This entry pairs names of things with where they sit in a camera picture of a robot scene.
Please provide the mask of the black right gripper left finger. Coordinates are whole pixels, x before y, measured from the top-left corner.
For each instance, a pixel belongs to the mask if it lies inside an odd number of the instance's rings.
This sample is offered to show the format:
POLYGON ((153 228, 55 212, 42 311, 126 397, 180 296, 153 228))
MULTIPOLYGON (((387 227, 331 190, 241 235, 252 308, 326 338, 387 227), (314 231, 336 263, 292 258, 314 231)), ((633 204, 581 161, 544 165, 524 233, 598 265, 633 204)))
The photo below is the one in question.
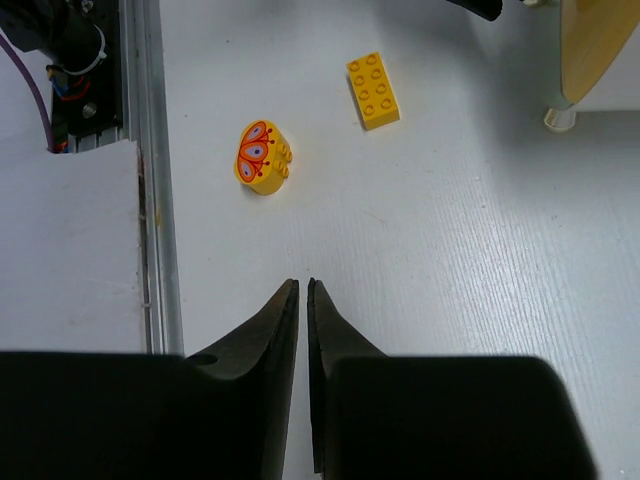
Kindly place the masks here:
POLYGON ((5 479, 278 479, 298 338, 285 281, 188 357, 5 352, 5 479))

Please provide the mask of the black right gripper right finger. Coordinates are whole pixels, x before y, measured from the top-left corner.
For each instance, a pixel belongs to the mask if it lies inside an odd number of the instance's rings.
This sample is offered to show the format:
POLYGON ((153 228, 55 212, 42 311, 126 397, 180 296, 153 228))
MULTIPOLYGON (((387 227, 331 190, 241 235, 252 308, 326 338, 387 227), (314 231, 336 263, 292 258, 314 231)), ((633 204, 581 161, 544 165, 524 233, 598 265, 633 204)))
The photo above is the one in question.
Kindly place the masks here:
POLYGON ((534 356, 388 356, 322 282, 307 299, 314 469, 324 479, 593 479, 565 387, 534 356))

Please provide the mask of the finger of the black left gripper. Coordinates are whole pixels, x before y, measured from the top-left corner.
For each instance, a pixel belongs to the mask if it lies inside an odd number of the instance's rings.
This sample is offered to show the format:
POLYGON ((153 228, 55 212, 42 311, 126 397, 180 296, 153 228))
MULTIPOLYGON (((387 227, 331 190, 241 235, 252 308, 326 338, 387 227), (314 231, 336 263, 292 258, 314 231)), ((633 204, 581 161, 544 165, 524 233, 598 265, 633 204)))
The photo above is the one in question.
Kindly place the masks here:
POLYGON ((502 0, 447 0, 486 20, 495 21, 502 13, 502 0))

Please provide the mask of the yellow drawer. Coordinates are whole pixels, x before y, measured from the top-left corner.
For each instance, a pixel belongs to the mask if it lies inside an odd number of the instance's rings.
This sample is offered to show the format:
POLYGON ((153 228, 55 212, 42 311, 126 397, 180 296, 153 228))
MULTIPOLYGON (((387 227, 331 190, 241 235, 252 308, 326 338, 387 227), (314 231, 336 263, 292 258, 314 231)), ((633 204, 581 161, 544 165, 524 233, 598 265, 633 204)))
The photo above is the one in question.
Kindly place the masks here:
POLYGON ((576 104, 596 85, 636 29, 639 2, 563 1, 560 9, 562 91, 576 104))

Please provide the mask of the yellow lego brick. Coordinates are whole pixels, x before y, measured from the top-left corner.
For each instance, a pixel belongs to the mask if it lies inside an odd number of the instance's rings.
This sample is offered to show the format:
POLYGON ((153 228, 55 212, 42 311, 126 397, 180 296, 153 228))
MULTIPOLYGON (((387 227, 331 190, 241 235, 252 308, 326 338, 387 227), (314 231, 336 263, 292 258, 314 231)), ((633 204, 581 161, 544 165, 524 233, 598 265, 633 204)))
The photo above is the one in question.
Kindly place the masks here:
POLYGON ((346 71, 366 131, 400 119, 399 106, 378 52, 348 62, 346 71))

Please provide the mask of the orange oval lego piece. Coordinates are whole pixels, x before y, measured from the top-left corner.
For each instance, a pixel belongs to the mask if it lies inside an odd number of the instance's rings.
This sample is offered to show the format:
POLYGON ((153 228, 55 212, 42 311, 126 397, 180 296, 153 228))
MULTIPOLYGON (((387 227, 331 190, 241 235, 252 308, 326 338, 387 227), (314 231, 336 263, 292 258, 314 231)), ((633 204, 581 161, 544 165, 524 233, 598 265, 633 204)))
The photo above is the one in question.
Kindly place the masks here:
POLYGON ((257 120, 242 133, 234 173, 244 187, 268 196, 283 186, 292 160, 291 146, 276 125, 257 120))

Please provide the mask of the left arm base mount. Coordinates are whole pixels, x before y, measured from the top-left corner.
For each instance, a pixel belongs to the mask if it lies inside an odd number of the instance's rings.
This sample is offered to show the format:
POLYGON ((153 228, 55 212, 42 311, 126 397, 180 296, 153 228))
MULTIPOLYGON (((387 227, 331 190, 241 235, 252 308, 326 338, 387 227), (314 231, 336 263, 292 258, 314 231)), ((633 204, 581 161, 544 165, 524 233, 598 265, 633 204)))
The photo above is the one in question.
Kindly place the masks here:
POLYGON ((51 113, 36 96, 49 151, 67 153, 123 126, 118 1, 3 1, 1 30, 10 58, 20 50, 49 60, 51 113))

